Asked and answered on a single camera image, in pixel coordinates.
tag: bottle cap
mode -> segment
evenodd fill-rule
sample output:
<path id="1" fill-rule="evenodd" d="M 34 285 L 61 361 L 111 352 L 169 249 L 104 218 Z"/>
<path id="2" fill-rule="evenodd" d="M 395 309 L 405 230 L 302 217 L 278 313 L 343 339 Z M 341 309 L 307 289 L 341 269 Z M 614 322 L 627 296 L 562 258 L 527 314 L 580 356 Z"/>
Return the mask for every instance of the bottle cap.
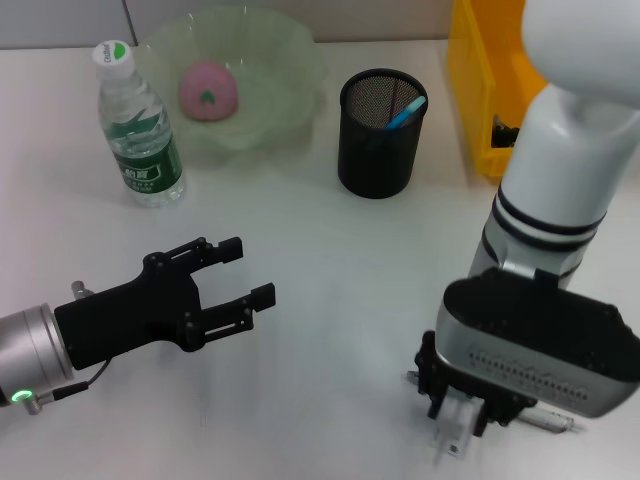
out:
<path id="1" fill-rule="evenodd" d="M 93 63 L 100 80 L 120 80 L 136 71 L 131 47 L 120 40 L 102 42 L 93 49 Z"/>

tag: yellow bin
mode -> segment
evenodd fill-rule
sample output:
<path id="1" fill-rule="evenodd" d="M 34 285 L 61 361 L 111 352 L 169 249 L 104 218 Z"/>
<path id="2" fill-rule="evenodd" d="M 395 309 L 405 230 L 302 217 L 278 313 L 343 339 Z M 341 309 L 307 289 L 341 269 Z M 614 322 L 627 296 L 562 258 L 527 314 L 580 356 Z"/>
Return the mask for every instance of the yellow bin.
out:
<path id="1" fill-rule="evenodd" d="M 529 62 L 520 23 L 524 0 L 456 0 L 447 68 L 476 171 L 502 176 L 513 148 L 492 148 L 494 116 L 520 127 L 545 80 Z"/>

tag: small white object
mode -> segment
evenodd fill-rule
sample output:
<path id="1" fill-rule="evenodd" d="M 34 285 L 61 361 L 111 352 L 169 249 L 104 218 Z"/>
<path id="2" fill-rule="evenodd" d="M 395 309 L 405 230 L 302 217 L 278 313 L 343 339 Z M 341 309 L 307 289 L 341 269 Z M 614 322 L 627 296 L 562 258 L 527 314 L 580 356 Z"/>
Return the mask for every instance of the small white object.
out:
<path id="1" fill-rule="evenodd" d="M 464 458 L 482 405 L 484 400 L 480 398 L 470 398 L 452 387 L 447 389 L 436 419 L 434 442 L 439 453 Z"/>
<path id="2" fill-rule="evenodd" d="M 124 80 L 136 71 L 131 47 L 120 40 L 102 42 L 91 56 L 100 80 Z"/>
<path id="3" fill-rule="evenodd" d="M 584 427 L 578 425 L 572 417 L 567 417 L 566 415 L 551 412 L 543 408 L 525 408 L 516 419 L 551 433 L 578 433 L 584 430 Z"/>

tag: pen holder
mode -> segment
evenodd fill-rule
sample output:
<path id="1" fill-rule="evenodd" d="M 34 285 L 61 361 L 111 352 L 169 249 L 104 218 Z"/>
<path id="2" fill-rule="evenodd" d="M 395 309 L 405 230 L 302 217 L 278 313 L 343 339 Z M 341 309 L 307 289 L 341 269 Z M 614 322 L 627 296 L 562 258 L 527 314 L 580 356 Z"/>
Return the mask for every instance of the pen holder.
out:
<path id="1" fill-rule="evenodd" d="M 351 78 L 340 93 L 338 177 L 365 198 L 388 198 L 409 183 L 418 147 L 425 102 L 401 126 L 385 129 L 418 97 L 427 98 L 415 78 L 378 68 Z"/>

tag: white wall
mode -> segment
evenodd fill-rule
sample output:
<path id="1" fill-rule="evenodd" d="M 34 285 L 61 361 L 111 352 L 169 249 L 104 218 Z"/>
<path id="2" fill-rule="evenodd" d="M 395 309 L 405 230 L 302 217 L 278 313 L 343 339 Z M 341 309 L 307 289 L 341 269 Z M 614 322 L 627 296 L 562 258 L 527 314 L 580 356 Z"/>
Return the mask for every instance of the white wall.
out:
<path id="1" fill-rule="evenodd" d="M 132 41 L 122 0 L 0 0 L 0 48 Z"/>
<path id="2" fill-rule="evenodd" d="M 0 0 L 0 49 L 133 42 L 124 0 Z M 138 39 L 215 0 L 126 0 Z M 276 8 L 319 41 L 442 38 L 453 0 L 224 0 Z"/>
<path id="3" fill-rule="evenodd" d="M 138 40 L 163 22 L 196 11 L 212 0 L 127 0 Z M 304 23 L 316 40 L 443 38 L 453 0 L 225 0 L 276 8 Z"/>

